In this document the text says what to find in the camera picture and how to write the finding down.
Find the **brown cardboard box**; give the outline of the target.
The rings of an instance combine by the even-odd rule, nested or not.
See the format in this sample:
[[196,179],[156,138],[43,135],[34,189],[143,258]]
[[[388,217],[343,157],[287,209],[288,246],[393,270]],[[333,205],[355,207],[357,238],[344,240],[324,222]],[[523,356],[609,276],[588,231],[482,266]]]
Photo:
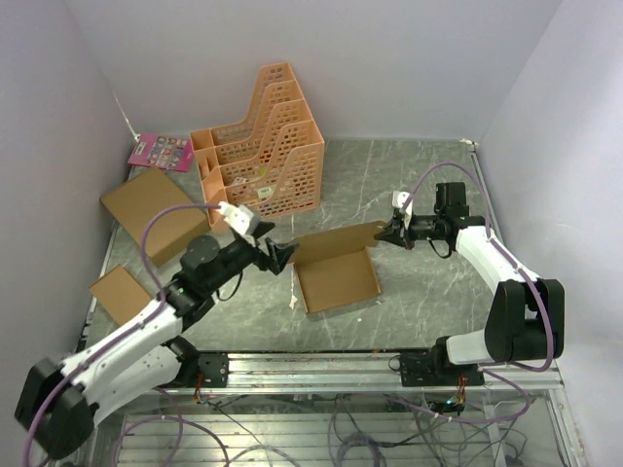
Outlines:
[[298,244],[293,266],[307,313],[319,313],[374,299],[381,285],[370,250],[385,223],[364,224],[310,233]]

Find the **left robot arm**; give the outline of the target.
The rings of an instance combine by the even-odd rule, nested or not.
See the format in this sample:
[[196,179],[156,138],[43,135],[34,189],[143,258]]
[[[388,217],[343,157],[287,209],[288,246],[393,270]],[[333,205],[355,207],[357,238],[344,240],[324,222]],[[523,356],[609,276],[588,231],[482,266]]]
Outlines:
[[180,269],[137,315],[97,344],[60,362],[44,358],[26,377],[15,411],[26,430],[22,463],[38,444],[59,460],[77,450],[95,426],[145,391],[172,382],[187,386],[198,376],[198,361],[178,349],[180,335],[216,304],[219,289],[254,266],[280,274],[297,249],[294,242],[259,238],[274,228],[259,222],[220,246],[205,234],[191,240]]

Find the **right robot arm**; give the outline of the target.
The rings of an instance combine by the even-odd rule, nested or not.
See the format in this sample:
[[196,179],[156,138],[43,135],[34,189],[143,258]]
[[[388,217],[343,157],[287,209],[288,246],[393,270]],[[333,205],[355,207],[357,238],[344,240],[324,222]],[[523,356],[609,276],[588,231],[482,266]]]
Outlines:
[[438,383],[453,383],[465,365],[512,364],[543,372],[564,350],[565,289],[526,268],[497,238],[488,218],[472,215],[462,182],[436,186],[433,212],[418,215],[412,197],[395,191],[392,217],[375,235],[407,250],[418,241],[448,245],[442,257],[457,253],[494,294],[485,327],[480,331],[442,338],[441,354],[428,363]]

